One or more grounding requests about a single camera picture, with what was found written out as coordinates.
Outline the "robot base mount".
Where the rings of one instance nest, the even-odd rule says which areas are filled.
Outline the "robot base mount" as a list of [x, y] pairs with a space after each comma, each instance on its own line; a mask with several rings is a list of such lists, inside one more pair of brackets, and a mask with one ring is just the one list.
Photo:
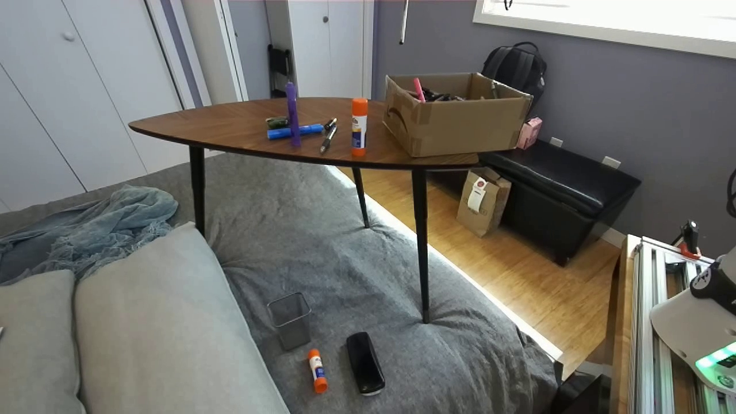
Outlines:
[[712, 390], [736, 394], [736, 248], [651, 310], [659, 339]]

